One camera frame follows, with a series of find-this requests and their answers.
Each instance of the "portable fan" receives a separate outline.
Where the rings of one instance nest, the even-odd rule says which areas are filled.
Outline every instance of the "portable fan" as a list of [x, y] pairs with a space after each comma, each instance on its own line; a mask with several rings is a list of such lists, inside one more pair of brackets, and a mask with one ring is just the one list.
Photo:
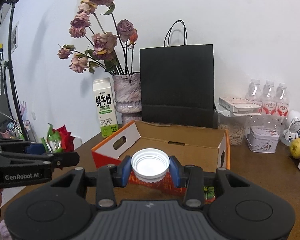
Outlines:
[[287, 116], [286, 122], [287, 129], [283, 131], [283, 135], [280, 140], [287, 146], [290, 146], [290, 143], [298, 138], [298, 131], [300, 130], [300, 113], [298, 111], [290, 111]]

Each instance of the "gray ribbed panel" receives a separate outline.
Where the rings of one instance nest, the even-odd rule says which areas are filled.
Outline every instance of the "gray ribbed panel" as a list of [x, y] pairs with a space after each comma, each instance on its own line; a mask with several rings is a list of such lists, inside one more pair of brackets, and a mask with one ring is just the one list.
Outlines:
[[225, 240], [202, 213], [177, 201], [123, 201], [116, 210], [99, 212], [73, 240]]

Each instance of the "open box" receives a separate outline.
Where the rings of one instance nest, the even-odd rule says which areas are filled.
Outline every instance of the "open box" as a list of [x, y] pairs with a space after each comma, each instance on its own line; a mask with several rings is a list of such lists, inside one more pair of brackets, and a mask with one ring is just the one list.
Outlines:
[[[194, 164], [204, 171], [230, 169], [230, 145], [226, 130], [193, 126], [165, 125], [132, 121], [91, 149], [96, 167], [118, 165], [127, 155], [145, 148], [157, 148], [168, 156], [175, 155], [182, 165]], [[170, 174], [156, 183], [146, 183], [131, 172], [130, 183], [183, 195], [184, 188], [173, 186]]]

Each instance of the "milk carton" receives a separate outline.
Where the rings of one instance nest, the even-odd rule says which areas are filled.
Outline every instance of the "milk carton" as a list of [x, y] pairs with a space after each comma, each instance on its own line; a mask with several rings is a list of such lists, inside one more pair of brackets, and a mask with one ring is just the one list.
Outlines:
[[110, 78], [93, 81], [93, 97], [97, 106], [101, 134], [106, 138], [118, 130]]

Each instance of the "bag handle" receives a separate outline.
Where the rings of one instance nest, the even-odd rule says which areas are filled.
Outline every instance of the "bag handle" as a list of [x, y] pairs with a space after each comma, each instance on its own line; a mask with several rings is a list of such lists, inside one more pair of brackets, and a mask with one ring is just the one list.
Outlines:
[[183, 20], [177, 20], [172, 26], [171, 28], [168, 30], [167, 34], [166, 34], [166, 37], [164, 38], [164, 43], [163, 43], [163, 46], [165, 47], [166, 46], [166, 39], [167, 39], [167, 36], [168, 36], [168, 43], [167, 43], [167, 47], [169, 47], [169, 41], [170, 41], [170, 35], [171, 35], [171, 31], [172, 31], [172, 28], [173, 26], [176, 24], [176, 23], [182, 23], [183, 25], [183, 37], [184, 37], [184, 45], [187, 45], [187, 29], [186, 29], [186, 26], [185, 26], [185, 23], [183, 22]]

